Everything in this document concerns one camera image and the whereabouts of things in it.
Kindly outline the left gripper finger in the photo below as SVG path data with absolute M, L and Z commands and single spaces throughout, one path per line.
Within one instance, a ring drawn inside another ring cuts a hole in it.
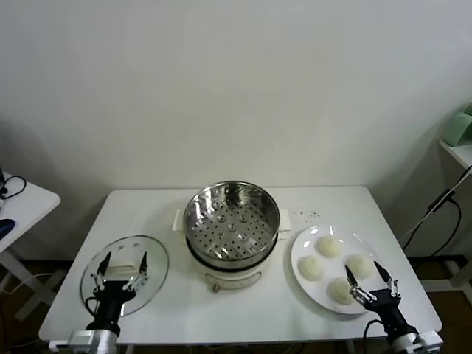
M 108 265 L 111 260 L 111 252 L 109 251 L 105 258 L 100 262 L 97 272 L 91 274 L 91 278 L 94 281 L 94 288 L 92 293 L 95 294 L 98 291 L 103 291 L 105 289 L 105 273 L 108 269 Z
M 141 263 L 139 264 L 139 270 L 137 275 L 133 275 L 128 282 L 123 286 L 125 291 L 139 291 L 148 281 L 148 253 L 145 252 Z

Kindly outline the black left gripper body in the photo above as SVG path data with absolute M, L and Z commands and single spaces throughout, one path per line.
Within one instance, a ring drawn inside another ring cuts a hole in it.
M 126 283 L 124 280 L 107 280 L 103 291 L 85 300 L 86 310 L 94 318 L 86 326 L 87 330 L 120 331 L 118 321 L 122 306 L 129 301 L 129 291 L 123 289 Z

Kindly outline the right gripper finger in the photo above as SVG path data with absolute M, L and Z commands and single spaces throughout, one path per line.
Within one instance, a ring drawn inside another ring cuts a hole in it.
M 377 261 L 374 262 L 378 273 L 380 274 L 382 280 L 385 282 L 387 289 L 390 291 L 391 297 L 400 298 L 400 293 L 398 290 L 398 281 L 392 279 L 389 272 Z
M 372 303 L 372 294 L 369 293 L 368 291 L 365 291 L 357 283 L 357 280 L 355 279 L 353 273 L 351 272 L 351 270 L 348 268 L 347 265 L 345 266 L 345 270 L 347 273 L 347 281 L 350 284 L 350 294 L 354 298 L 354 300 L 358 302 L 360 305 Z

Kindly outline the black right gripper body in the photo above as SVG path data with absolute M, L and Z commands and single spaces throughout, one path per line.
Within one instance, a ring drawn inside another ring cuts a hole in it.
M 378 314 L 387 335 L 387 341 L 394 341 L 409 334 L 418 334 L 417 329 L 408 324 L 398 308 L 401 300 L 399 295 L 393 296 L 388 289 L 372 291 L 371 294 L 376 300 L 368 303 L 368 310 Z

